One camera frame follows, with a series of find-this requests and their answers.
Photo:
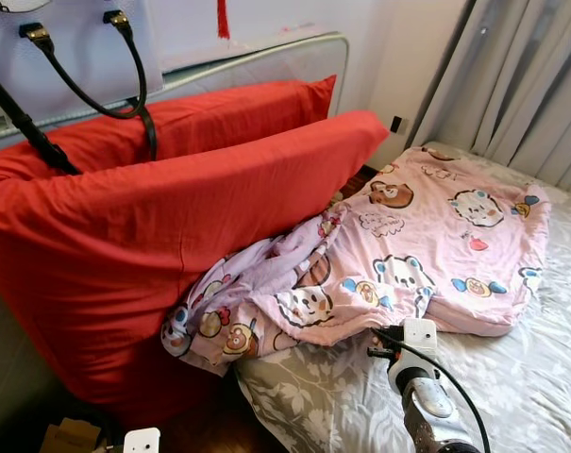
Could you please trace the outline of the grey pleated curtain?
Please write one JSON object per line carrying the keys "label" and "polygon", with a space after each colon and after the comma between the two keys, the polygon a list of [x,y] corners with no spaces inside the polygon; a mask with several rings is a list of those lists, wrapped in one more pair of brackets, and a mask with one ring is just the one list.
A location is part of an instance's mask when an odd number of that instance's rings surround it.
{"label": "grey pleated curtain", "polygon": [[469,0],[409,143],[571,193],[571,0]]}

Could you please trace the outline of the pink cartoon bear quilt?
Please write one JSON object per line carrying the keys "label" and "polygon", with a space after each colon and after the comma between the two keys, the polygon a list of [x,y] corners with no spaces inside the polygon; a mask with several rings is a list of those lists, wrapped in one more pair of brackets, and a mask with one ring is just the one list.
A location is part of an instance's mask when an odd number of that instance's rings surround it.
{"label": "pink cartoon bear quilt", "polygon": [[163,321],[172,357],[212,374],[297,344],[431,320],[508,335],[543,279],[551,203],[431,147],[357,194],[219,260]]}

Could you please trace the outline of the thick red covered mattress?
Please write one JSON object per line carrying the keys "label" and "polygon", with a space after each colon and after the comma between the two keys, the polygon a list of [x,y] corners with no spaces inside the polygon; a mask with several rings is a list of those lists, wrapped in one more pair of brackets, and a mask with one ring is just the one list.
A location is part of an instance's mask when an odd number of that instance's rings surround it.
{"label": "thick red covered mattress", "polygon": [[156,426],[219,379],[160,329],[220,258],[312,217],[388,130],[368,111],[186,157],[33,176],[0,156],[0,294],[79,400]]}

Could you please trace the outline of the brown cardboard box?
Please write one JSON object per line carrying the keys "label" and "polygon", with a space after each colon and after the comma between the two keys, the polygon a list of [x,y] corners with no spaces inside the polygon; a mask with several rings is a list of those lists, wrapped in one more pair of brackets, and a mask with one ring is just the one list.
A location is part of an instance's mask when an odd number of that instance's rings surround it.
{"label": "brown cardboard box", "polygon": [[87,420],[62,418],[47,427],[38,453],[94,453],[100,440],[100,427]]}

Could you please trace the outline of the bed with grey floral sheet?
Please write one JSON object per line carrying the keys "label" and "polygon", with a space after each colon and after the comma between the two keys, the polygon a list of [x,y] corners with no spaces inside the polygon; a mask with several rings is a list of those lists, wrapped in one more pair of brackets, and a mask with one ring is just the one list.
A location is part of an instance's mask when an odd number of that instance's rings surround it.
{"label": "bed with grey floral sheet", "polygon": [[[571,193],[443,143],[472,176],[538,190],[551,208],[540,283],[509,333],[441,333],[439,362],[478,406],[493,453],[571,453]],[[259,422],[291,453],[414,453],[371,335],[300,345],[234,367]]]}

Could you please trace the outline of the red hanging tassel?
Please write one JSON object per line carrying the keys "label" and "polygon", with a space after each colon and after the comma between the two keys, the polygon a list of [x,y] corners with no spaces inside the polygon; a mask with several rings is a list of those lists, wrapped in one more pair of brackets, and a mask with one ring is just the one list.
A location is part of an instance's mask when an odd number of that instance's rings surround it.
{"label": "red hanging tassel", "polygon": [[227,12],[227,0],[215,0],[216,30],[221,40],[230,40],[230,29]]}

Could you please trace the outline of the thin red covered cushion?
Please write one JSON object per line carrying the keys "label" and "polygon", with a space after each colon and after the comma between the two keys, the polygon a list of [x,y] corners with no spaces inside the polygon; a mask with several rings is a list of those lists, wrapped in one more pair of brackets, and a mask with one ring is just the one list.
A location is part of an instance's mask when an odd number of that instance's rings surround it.
{"label": "thin red covered cushion", "polygon": [[200,154],[315,124],[327,118],[338,77],[276,81],[157,102],[148,112],[157,146],[137,118],[91,118],[48,138],[83,173]]}

